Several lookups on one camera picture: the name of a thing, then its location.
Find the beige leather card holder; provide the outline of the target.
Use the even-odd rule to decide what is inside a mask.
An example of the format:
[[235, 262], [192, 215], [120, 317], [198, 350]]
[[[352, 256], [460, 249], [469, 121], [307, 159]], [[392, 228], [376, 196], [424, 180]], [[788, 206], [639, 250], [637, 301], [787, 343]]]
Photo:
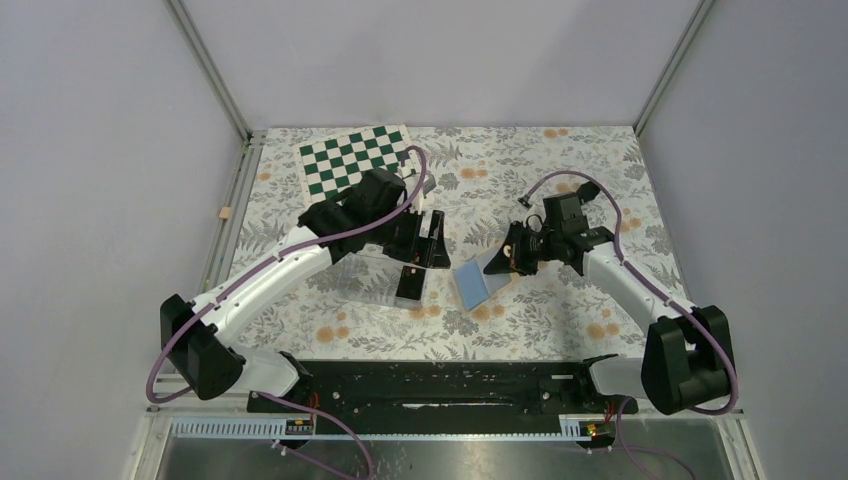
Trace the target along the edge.
[[485, 274], [484, 267], [499, 252], [497, 247], [475, 255], [452, 271], [453, 283], [462, 310], [470, 313], [483, 306], [498, 292], [519, 280], [516, 273]]

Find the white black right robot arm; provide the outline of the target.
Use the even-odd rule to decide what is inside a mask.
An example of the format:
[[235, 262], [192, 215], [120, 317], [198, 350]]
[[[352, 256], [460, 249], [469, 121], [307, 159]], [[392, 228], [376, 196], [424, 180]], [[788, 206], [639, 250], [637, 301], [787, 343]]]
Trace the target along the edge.
[[670, 415], [737, 397], [729, 324], [719, 308], [676, 300], [656, 285], [625, 259], [613, 232], [590, 227], [577, 194], [548, 197], [543, 207], [539, 229], [510, 224], [483, 273], [529, 276], [540, 263], [558, 261], [610, 295], [646, 335], [641, 358], [589, 361], [588, 375], [573, 386], [579, 407], [597, 412], [613, 396], [628, 396], [645, 398]]

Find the stack of credit cards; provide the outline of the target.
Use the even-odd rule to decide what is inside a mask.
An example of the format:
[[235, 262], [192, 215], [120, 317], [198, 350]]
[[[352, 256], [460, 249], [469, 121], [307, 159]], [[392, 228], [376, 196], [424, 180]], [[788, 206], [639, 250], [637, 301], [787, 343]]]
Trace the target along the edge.
[[426, 277], [426, 269], [405, 265], [400, 273], [395, 296], [404, 300], [420, 301], [423, 297]]

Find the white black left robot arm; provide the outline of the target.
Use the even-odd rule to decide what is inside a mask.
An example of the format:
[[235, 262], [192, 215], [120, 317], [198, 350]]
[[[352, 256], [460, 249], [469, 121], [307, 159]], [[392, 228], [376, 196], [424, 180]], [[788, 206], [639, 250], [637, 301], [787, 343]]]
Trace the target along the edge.
[[235, 278], [191, 301], [178, 294], [164, 300], [162, 352], [147, 381], [148, 399], [174, 400], [173, 395], [161, 397], [152, 391], [161, 365], [170, 362], [187, 384], [183, 391], [200, 400], [237, 386], [271, 393], [288, 411], [304, 407], [311, 387], [293, 360], [239, 345], [242, 331], [283, 294], [367, 245], [417, 268], [449, 268], [444, 212], [432, 211], [423, 233], [426, 216], [414, 206], [425, 182], [425, 176], [418, 175], [409, 188], [394, 173], [369, 170], [358, 184], [312, 204], [295, 228]]

